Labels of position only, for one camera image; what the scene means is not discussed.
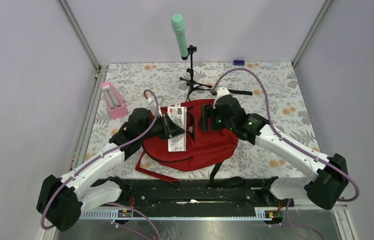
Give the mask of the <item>clear plastic pouch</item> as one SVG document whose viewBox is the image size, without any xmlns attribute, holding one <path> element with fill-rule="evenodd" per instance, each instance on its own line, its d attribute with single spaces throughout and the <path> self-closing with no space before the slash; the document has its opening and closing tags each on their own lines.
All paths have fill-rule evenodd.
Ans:
<svg viewBox="0 0 374 240">
<path fill-rule="evenodd" d="M 187 108 L 185 106 L 168 106 L 171 138 L 168 139 L 169 152 L 185 152 L 187 145 Z"/>
</svg>

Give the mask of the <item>red student backpack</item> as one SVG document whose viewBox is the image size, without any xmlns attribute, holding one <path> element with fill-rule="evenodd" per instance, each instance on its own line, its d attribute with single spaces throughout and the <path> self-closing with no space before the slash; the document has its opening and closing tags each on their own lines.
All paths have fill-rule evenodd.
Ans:
<svg viewBox="0 0 374 240">
<path fill-rule="evenodd" d="M 182 172 L 192 172 L 213 166 L 207 184 L 211 188 L 244 186 L 246 181 L 239 176 L 220 181 L 214 180 L 222 163 L 234 154 L 239 139 L 227 129 L 219 131 L 203 131 L 201 129 L 200 118 L 202 106 L 213 103 L 214 99 L 208 98 L 172 105 L 186 107 L 186 151 L 169 152 L 168 139 L 156 136 L 143 140 L 141 144 L 141 156 L 148 156 L 164 167 Z M 161 107 L 162 113 L 167 113 L 167 108 L 172 106 Z M 188 134 L 187 128 L 190 126 L 194 126 L 194 134 Z"/>
</svg>

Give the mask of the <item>pink capped marker set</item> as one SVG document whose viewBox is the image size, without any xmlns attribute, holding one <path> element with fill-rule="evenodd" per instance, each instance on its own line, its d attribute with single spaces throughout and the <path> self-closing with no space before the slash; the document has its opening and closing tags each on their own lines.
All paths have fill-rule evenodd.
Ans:
<svg viewBox="0 0 374 240">
<path fill-rule="evenodd" d="M 192 125 L 192 126 L 189 126 L 189 127 L 187 128 L 187 132 L 188 132 L 188 134 L 193 135 L 194 132 L 195 132 L 195 130 L 194 130 L 194 126 L 193 126 L 193 125 Z"/>
</svg>

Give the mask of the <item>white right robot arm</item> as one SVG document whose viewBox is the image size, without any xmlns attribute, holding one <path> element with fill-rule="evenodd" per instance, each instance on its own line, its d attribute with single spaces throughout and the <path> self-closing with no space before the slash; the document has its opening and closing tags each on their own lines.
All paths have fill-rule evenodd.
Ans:
<svg viewBox="0 0 374 240">
<path fill-rule="evenodd" d="M 278 178 L 262 191 L 262 201 L 268 206 L 281 199 L 310 200 L 316 206 L 330 210 L 340 201 L 340 195 L 351 180 L 346 159 L 316 152 L 278 130 L 265 117 L 246 113 L 232 95 L 224 95 L 201 107 L 200 126 L 205 132 L 227 130 L 238 139 L 264 148 L 304 174 L 303 178 L 287 183 Z"/>
</svg>

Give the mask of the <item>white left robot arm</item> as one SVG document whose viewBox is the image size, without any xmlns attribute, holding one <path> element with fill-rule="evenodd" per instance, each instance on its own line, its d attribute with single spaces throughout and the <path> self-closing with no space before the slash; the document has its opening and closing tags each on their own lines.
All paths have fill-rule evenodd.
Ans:
<svg viewBox="0 0 374 240">
<path fill-rule="evenodd" d="M 143 140 L 160 137 L 164 140 L 185 134 L 186 126 L 177 124 L 166 113 L 151 113 L 146 108 L 133 110 L 128 120 L 105 147 L 92 159 L 60 177 L 44 179 L 36 210 L 41 214 L 41 227 L 60 231 L 71 228 L 80 216 L 107 203 L 127 204 L 130 192 L 115 180 L 94 185 L 111 168 L 136 153 Z"/>
</svg>

